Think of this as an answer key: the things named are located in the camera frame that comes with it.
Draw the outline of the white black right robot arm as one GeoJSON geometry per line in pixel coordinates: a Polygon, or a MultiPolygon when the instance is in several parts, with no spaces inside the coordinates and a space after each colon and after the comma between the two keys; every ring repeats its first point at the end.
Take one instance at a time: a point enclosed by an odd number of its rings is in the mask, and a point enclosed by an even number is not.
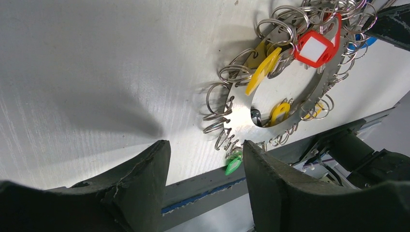
{"type": "MultiPolygon", "coordinates": [[[[377,16],[368,19],[364,26],[375,24],[365,32],[369,40],[381,40],[398,48],[410,49],[410,5],[384,7],[377,16]]],[[[337,162],[349,172],[346,183],[368,188],[385,181],[409,181],[410,159],[387,149],[375,151],[359,139],[353,126],[341,126],[321,133],[314,138],[311,151],[318,151],[302,167],[302,171],[322,166],[342,184],[341,175],[328,162],[337,162]]]]}

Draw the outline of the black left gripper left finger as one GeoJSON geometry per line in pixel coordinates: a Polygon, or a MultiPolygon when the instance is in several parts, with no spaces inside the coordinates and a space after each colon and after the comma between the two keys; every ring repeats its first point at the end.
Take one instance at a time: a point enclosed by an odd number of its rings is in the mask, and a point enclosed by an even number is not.
{"type": "Polygon", "coordinates": [[[159,140],[130,160],[70,188],[0,183],[3,232],[157,232],[171,156],[159,140]]]}

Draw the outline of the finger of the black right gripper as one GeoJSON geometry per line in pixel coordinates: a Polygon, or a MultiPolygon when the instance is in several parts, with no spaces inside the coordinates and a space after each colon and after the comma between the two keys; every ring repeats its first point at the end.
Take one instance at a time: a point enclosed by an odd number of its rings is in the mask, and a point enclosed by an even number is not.
{"type": "Polygon", "coordinates": [[[410,5],[407,3],[378,11],[375,24],[365,34],[409,51],[410,5]]]}

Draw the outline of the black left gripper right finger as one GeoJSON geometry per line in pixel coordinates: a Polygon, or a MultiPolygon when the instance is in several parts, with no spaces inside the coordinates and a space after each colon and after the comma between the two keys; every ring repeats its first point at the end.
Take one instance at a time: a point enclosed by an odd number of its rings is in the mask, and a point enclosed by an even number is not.
{"type": "Polygon", "coordinates": [[[244,169],[258,232],[407,232],[410,184],[387,181],[351,189],[309,176],[243,145],[244,169]]]}

